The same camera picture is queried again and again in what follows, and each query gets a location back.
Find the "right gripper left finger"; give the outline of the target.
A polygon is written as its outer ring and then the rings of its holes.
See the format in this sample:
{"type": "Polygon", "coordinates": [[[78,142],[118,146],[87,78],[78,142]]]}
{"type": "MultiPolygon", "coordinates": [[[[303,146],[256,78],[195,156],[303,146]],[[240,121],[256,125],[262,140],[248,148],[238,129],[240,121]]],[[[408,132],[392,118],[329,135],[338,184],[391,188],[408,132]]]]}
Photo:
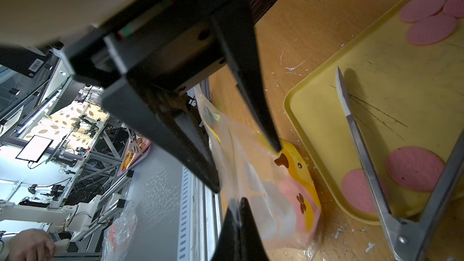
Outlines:
{"type": "Polygon", "coordinates": [[[216,244],[212,261],[238,261],[239,246],[239,201],[232,199],[228,203],[227,212],[221,228],[221,234],[216,244]]]}

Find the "yellow tray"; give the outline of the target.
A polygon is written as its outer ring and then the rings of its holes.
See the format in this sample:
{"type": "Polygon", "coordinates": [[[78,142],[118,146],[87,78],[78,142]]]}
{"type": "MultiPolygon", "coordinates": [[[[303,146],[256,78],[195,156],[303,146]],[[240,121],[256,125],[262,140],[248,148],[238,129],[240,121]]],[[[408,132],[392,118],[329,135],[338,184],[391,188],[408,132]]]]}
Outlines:
{"type": "Polygon", "coordinates": [[[360,167],[335,89],[335,69],[348,86],[354,116],[396,216],[419,213],[428,193],[395,184],[385,171],[388,154],[419,146],[446,159],[464,126],[464,22],[444,41],[414,46],[409,24],[399,19],[410,0],[309,0],[302,5],[311,44],[332,56],[287,94],[284,107],[315,163],[326,191],[320,193],[327,216],[367,224],[377,218],[352,207],[341,192],[345,174],[360,167]]]}

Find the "metal tongs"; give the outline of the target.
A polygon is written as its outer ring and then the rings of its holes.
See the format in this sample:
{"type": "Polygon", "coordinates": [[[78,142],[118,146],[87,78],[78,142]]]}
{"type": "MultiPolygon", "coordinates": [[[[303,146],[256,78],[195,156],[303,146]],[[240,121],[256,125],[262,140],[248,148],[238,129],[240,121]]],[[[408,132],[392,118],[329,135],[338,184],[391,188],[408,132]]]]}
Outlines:
{"type": "Polygon", "coordinates": [[[464,133],[460,133],[443,172],[423,206],[418,221],[396,216],[395,213],[398,209],[392,210],[390,204],[399,204],[402,195],[397,190],[392,190],[390,197],[386,197],[378,172],[349,103],[348,87],[343,73],[338,67],[335,69],[335,84],[338,99],[348,122],[380,225],[393,257],[396,261],[423,261],[439,222],[447,210],[461,177],[464,175],[464,133]]]}

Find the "person hand in background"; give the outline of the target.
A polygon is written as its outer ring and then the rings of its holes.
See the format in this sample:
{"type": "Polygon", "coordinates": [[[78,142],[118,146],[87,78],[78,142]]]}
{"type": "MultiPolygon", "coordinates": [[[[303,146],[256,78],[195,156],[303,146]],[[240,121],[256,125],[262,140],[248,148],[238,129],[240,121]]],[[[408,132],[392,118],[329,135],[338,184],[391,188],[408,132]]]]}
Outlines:
{"type": "Polygon", "coordinates": [[[11,238],[8,250],[7,261],[50,261],[56,245],[45,231],[28,229],[11,238]]]}

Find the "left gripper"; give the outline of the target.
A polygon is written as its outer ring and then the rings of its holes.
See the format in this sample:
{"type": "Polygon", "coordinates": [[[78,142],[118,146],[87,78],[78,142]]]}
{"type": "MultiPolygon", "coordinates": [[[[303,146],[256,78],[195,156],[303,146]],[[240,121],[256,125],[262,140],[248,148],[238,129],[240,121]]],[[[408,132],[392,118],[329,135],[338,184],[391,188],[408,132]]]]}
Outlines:
{"type": "Polygon", "coordinates": [[[76,80],[106,88],[105,110],[171,154],[214,193],[221,185],[208,141],[174,91],[228,65],[269,145],[282,150],[247,0],[136,0],[67,48],[65,59],[76,80]]]}

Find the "clear resealable bag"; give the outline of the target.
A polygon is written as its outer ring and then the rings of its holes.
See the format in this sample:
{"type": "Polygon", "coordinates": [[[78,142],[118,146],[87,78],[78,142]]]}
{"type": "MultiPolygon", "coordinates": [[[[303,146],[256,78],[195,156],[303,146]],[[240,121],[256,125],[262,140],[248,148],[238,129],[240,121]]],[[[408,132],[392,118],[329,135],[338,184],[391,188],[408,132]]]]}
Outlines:
{"type": "Polygon", "coordinates": [[[244,225],[238,209],[246,199],[259,234],[254,250],[289,249],[297,261],[312,260],[320,246],[322,207],[299,151],[282,141],[283,149],[274,152],[261,134],[216,109],[199,86],[193,91],[232,222],[244,225]]]}

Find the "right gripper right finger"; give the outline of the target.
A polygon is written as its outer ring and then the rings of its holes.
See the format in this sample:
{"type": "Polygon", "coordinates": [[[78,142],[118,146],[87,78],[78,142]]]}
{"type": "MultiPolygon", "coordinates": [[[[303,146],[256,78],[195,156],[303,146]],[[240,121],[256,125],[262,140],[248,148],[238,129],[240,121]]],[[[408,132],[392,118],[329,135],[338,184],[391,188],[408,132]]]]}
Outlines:
{"type": "Polygon", "coordinates": [[[240,201],[240,260],[268,261],[248,199],[240,201]]]}

